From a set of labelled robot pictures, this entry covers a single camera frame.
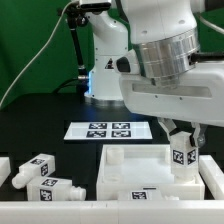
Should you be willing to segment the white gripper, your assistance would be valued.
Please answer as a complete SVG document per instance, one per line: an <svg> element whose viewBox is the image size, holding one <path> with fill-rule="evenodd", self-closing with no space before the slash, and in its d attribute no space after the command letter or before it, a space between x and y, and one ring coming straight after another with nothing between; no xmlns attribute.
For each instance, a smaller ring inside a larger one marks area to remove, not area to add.
<svg viewBox="0 0 224 224"><path fill-rule="evenodd" d="M138 75L123 75L120 87L126 107L133 113L161 117L158 123L168 136L178 132L172 119L192 122L190 143L194 147L206 142L205 124L224 127L223 68L188 71L175 89L152 86Z"/></svg>

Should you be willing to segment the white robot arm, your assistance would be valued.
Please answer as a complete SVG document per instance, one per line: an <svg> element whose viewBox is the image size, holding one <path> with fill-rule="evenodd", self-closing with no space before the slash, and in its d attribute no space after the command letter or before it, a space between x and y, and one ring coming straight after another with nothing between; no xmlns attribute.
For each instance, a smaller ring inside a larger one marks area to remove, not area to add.
<svg viewBox="0 0 224 224"><path fill-rule="evenodd" d="M154 116L175 136L177 120L190 122L190 143L204 143L208 125L224 127L224 54L203 53L196 12L224 0L118 0L130 26L132 49L117 59L125 106Z"/></svg>

